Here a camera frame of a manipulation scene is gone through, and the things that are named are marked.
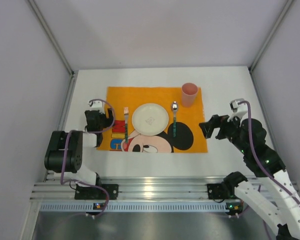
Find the fork with patterned handle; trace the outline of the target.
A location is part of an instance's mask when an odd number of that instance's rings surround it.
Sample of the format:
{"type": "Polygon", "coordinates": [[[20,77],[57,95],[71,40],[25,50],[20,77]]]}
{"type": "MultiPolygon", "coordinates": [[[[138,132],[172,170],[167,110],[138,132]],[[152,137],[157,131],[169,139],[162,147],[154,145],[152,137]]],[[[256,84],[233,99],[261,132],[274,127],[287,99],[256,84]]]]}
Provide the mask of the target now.
{"type": "Polygon", "coordinates": [[[125,143],[128,144],[128,120],[129,120],[129,108],[124,107],[123,108],[123,115],[124,115],[124,124],[125,124],[125,143]]]}

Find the orange cartoon mouse placemat cloth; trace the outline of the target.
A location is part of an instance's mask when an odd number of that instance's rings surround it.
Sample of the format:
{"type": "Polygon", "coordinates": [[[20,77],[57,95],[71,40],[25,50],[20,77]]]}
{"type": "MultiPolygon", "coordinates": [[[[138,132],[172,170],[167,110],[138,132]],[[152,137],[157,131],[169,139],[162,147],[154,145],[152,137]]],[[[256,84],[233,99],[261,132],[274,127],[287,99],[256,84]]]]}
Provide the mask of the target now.
{"type": "Polygon", "coordinates": [[[107,89],[106,101],[115,110],[115,123],[111,130],[103,133],[98,147],[102,151],[144,153],[207,153],[207,141],[199,123],[204,122],[202,92],[199,90],[192,106],[178,106],[176,114],[176,137],[173,137],[173,101],[180,103],[182,90],[179,87],[114,87],[107,89]],[[154,136],[138,133],[132,119],[128,119],[128,144],[125,143],[124,107],[129,116],[143,104],[154,103],[168,113],[169,122],[165,130],[154,136]]]}

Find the cream round plate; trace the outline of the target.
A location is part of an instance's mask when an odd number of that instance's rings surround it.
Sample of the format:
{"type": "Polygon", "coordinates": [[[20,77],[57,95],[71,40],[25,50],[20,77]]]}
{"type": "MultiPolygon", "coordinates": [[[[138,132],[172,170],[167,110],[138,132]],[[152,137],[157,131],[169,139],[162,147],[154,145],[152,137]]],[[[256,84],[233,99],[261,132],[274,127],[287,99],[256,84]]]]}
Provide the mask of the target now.
{"type": "Polygon", "coordinates": [[[155,136],[163,132],[169,123],[168,112],[159,104],[140,105],[132,114],[133,128],[144,136],[155,136]]]}

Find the spoon with patterned handle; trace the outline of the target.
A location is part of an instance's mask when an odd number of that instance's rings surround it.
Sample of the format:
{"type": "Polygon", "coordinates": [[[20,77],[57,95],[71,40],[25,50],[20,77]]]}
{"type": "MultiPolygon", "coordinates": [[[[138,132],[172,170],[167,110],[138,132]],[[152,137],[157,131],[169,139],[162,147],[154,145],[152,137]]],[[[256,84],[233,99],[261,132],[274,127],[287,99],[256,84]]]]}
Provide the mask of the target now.
{"type": "Polygon", "coordinates": [[[179,105],[176,101],[173,101],[171,104],[171,110],[173,113],[173,137],[176,137],[177,134],[177,112],[179,109],[179,105]]]}

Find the pink plastic cup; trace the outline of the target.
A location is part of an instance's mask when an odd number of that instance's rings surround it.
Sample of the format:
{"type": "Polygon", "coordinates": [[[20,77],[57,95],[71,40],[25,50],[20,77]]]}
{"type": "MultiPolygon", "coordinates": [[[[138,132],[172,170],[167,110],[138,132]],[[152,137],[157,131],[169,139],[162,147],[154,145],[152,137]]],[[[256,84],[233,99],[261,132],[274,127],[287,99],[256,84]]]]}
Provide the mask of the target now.
{"type": "Polygon", "coordinates": [[[198,87],[191,82],[187,82],[181,87],[181,104],[188,108],[191,107],[198,94],[198,87]]]}

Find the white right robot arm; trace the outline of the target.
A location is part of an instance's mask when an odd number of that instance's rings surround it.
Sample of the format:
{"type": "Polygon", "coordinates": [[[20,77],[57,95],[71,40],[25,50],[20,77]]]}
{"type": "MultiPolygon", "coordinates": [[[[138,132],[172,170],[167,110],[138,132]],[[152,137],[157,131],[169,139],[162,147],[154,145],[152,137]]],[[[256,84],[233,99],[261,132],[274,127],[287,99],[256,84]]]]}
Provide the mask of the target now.
{"type": "Polygon", "coordinates": [[[252,118],[251,105],[240,98],[230,102],[232,115],[213,115],[199,127],[205,139],[218,129],[217,140],[227,139],[243,155],[246,167],[272,196],[265,198],[239,171],[220,183],[221,193],[213,200],[240,199],[270,227],[278,240],[300,240],[300,196],[279,154],[266,144],[267,132],[252,118]]]}

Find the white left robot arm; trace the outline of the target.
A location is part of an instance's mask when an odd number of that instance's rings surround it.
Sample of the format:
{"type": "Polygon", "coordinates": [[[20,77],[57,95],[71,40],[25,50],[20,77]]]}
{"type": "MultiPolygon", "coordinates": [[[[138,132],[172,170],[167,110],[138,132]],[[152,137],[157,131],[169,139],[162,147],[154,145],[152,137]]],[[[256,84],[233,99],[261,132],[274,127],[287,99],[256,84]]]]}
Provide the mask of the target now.
{"type": "Polygon", "coordinates": [[[86,125],[83,130],[52,132],[44,167],[60,174],[61,185],[74,182],[85,188],[100,189],[100,176],[84,164],[84,151],[101,146],[103,133],[114,126],[116,114],[111,104],[103,99],[89,100],[88,106],[89,109],[84,111],[86,125]]]}

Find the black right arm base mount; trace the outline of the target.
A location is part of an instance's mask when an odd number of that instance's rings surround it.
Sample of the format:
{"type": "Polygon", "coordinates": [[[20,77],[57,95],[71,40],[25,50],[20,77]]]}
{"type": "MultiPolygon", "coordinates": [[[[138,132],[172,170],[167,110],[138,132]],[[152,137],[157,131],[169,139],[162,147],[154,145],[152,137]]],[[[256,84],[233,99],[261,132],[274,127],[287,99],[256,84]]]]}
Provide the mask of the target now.
{"type": "Polygon", "coordinates": [[[232,200],[237,199],[234,189],[224,183],[208,183],[207,194],[209,200],[232,200]]]}

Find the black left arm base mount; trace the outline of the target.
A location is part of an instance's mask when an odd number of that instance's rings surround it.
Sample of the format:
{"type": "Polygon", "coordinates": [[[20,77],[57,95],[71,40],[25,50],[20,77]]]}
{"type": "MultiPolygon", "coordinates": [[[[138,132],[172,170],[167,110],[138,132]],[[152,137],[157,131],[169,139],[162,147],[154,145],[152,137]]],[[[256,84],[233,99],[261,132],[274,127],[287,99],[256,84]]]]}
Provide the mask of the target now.
{"type": "MultiPolygon", "coordinates": [[[[109,194],[110,200],[116,200],[119,194],[118,184],[102,184],[101,186],[109,194]]],[[[74,199],[75,200],[106,200],[104,191],[95,187],[76,186],[74,199]]]]}

